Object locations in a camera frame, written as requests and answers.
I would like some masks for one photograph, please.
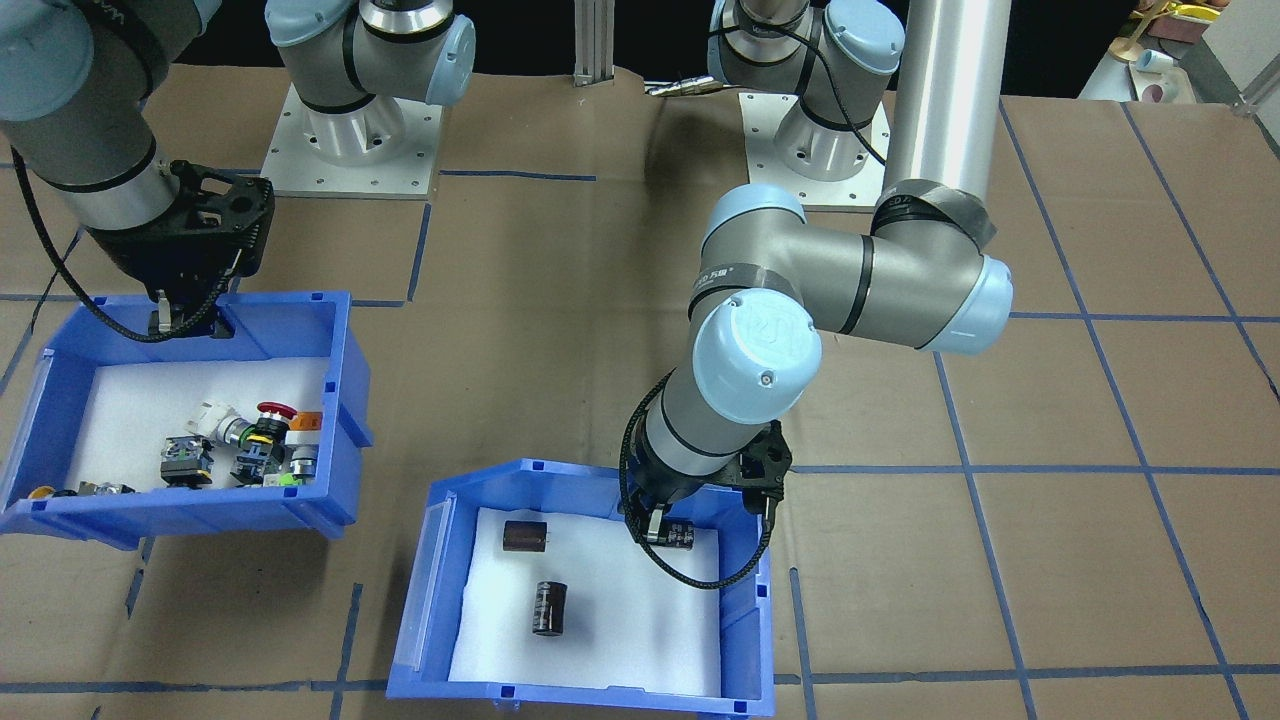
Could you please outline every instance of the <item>cup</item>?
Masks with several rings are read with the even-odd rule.
[[[1143,50],[1142,55],[1133,61],[1133,67],[1143,73],[1162,73],[1172,68],[1175,60],[1158,50]]]

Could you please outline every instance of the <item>brown capacitor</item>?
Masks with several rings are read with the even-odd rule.
[[[508,552],[545,552],[547,523],[507,520],[502,528],[502,548]]]

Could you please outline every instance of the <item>yellow object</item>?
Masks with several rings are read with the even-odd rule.
[[[1192,5],[1189,3],[1184,3],[1175,4],[1172,6],[1172,14],[1181,15],[1184,18],[1213,22],[1222,14],[1222,12],[1215,8],[1206,8],[1204,5]]]

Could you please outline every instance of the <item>metal base plate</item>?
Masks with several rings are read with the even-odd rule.
[[[773,135],[795,102],[795,95],[742,92],[737,97],[742,105],[746,169],[751,182],[767,182],[794,192],[806,210],[870,213],[876,209],[884,182],[884,168],[879,163],[868,158],[854,177],[838,182],[806,178],[788,168],[773,147]],[[884,105],[876,109],[872,124],[861,132],[877,152],[884,155],[888,151]]]
[[[284,197],[353,197],[422,200],[431,186],[444,108],[399,100],[404,113],[404,138],[397,154],[374,165],[340,167],[326,163],[303,135],[303,106],[289,94],[275,124],[262,174]]]

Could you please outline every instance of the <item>black background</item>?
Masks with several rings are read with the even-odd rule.
[[[906,19],[908,0],[882,1]],[[262,20],[264,5],[265,0],[224,0],[209,32],[178,61],[279,65]],[[705,74],[712,5],[713,0],[617,0],[614,64],[657,81]],[[1014,0],[1002,91],[1075,97],[1133,6],[1134,0]],[[454,0],[454,9],[476,23],[476,72],[573,70],[573,0]]]

